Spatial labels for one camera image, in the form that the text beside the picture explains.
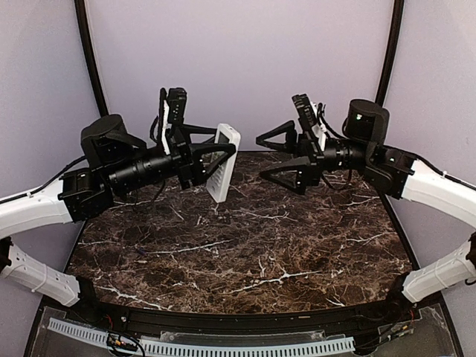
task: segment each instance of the black metal frame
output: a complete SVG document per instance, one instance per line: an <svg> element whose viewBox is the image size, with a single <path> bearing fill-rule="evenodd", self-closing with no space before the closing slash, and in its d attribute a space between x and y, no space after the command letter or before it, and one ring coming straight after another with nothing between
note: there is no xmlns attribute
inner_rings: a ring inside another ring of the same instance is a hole
<svg viewBox="0 0 476 357"><path fill-rule="evenodd" d="M390 23L390 33L388 34L387 50L385 51L385 60L382 66L382 74L380 75L379 89L377 90L375 99L375 103L380 106L384 106L388 84L390 83L393 62L395 61L396 45L399 41L400 26L402 25L404 3L405 0L395 0L393 3L392 22Z"/></svg>
<svg viewBox="0 0 476 357"><path fill-rule="evenodd" d="M96 99L97 110L101 117L109 115L109 110L104 97L103 87L97 70L96 59L94 58L94 49L92 47L91 34L89 32L88 16L86 13L85 0L74 0L76 7L77 26L80 30L81 43L83 44L84 59L88 67L89 80L91 81L94 98Z"/></svg>

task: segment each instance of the black mount bracket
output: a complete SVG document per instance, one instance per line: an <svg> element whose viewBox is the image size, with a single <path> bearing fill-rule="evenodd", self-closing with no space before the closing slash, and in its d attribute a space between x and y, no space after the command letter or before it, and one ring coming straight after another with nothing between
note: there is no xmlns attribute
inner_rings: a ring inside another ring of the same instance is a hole
<svg viewBox="0 0 476 357"><path fill-rule="evenodd" d="M5 266L11 266L12 261L8 259L10 247L13 245L11 237L0 239L0 272Z"/></svg>

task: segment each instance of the white robot arm segment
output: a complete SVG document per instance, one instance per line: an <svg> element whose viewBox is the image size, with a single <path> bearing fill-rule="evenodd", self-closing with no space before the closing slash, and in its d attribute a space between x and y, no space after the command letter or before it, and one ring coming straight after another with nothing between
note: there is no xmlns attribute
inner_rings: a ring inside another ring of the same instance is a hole
<svg viewBox="0 0 476 357"><path fill-rule="evenodd" d="M0 277L16 281L31 292L47 295L65 306L72 306L80 300L80 284L76 277L40 263L17 245L10 246L8 259L11 265L3 268Z"/></svg>
<svg viewBox="0 0 476 357"><path fill-rule="evenodd" d="M58 199L62 192L59 179L34 195L29 192L25 192L26 197L1 205L0 239L43 225L73 222L65 202Z"/></svg>
<svg viewBox="0 0 476 357"><path fill-rule="evenodd" d="M476 228L476 190L438 175L415 160L402 191L402 198L436 208Z"/></svg>
<svg viewBox="0 0 476 357"><path fill-rule="evenodd" d="M460 281L476 278L476 268L466 257L472 249L471 241L425 268L412 271L403 283L402 294L412 303L453 286Z"/></svg>

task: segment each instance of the dark marble surface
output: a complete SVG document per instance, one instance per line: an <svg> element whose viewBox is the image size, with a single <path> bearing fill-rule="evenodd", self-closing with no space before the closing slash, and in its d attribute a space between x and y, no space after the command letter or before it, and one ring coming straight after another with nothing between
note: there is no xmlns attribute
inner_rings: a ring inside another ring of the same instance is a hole
<svg viewBox="0 0 476 357"><path fill-rule="evenodd" d="M101 300L180 312L328 309L381 300L410 263L375 191L324 184L305 196L263 181L288 159L240 153L227 202L169 180L88 222L68 272ZM335 184L345 174L327 175Z"/></svg>

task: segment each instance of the white cable organizer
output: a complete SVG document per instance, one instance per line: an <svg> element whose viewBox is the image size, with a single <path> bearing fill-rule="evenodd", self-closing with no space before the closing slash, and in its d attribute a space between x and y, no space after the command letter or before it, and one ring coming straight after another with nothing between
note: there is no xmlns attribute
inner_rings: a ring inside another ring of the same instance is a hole
<svg viewBox="0 0 476 357"><path fill-rule="evenodd" d="M107 348L106 331L81 326L70 321L51 318L48 325L50 331L58 332L85 344ZM288 344L266 347L215 347L195 346L186 344L169 344L141 338L140 343L147 356L172 357L320 357L333 356L340 353L355 351L354 338L337 338L328 341L317 341L307 344Z"/></svg>

